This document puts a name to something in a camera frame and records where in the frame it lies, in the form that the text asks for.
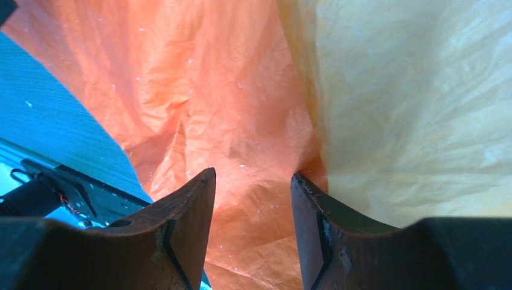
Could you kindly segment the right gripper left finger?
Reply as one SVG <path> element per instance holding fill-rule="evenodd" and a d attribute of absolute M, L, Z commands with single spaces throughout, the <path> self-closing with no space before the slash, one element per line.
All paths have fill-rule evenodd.
<path fill-rule="evenodd" d="M 1 218 L 2 289 L 199 289 L 216 194 L 207 168 L 106 228 Z"/>

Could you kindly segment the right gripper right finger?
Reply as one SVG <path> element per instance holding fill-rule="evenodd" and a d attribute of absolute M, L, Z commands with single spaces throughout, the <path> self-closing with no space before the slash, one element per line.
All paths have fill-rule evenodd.
<path fill-rule="evenodd" d="M 511 219 L 428 217 L 403 229 L 291 180 L 304 289 L 510 289 Z"/>

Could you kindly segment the orange flower bouquet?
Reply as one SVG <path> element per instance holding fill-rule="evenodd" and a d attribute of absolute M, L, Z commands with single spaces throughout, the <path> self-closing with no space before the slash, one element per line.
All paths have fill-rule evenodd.
<path fill-rule="evenodd" d="M 510 1 L 20 1 L 4 33 L 154 199 L 206 167 L 214 289 L 299 289 L 289 182 L 368 216 L 511 216 Z"/>

